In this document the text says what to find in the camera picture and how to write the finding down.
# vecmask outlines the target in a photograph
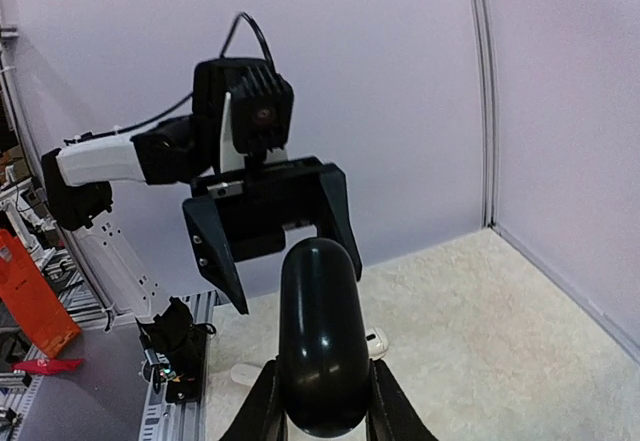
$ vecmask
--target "white backdrop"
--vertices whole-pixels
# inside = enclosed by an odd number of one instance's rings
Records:
[[[499,224],[640,346],[640,0],[489,11]]]
[[[261,25],[296,95],[293,155],[347,173],[366,264],[478,229],[482,134],[470,0],[3,0],[39,149],[151,116],[190,91],[233,15]],[[231,54],[258,54],[242,28]],[[207,287],[192,259],[184,186],[119,184],[115,212],[154,278]],[[273,291],[277,258],[243,266],[250,294]]]

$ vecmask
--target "black rounded object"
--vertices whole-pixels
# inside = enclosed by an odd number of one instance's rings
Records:
[[[291,421],[320,438],[349,432],[369,407],[369,366],[349,254],[330,239],[299,242],[280,291],[278,369]]]

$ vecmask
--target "white carpet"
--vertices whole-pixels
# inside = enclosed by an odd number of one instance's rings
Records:
[[[385,360],[441,441],[640,440],[640,367],[492,231],[367,269],[359,286],[365,325],[389,336]],[[207,439],[249,392],[231,366],[276,354],[278,302],[216,308]],[[364,441],[363,426],[340,439]]]

